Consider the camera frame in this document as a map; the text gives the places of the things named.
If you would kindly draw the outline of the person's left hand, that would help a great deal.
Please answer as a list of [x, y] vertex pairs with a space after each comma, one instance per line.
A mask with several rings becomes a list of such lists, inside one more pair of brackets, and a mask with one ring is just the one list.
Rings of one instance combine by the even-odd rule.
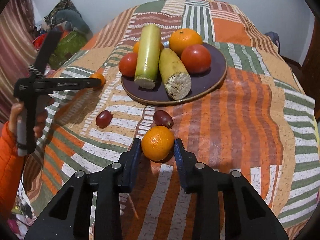
[[[50, 106], [54, 103], [54, 99], [50, 96], [45, 96], [45, 103], [46, 106]], [[8, 129], [10, 132], [14, 135], [17, 134], [17, 119], [20, 113], [24, 109], [24, 103], [22, 101], [19, 101], [15, 104], [13, 104], [10, 112], [10, 118], [8, 123]], [[48, 112], [46, 109], [44, 109], [42, 112], [40, 112], [36, 117], [36, 124], [33, 127], [34, 135], [36, 138], [40, 138], [43, 135], [43, 129], [46, 125], [46, 119], [48, 118]]]

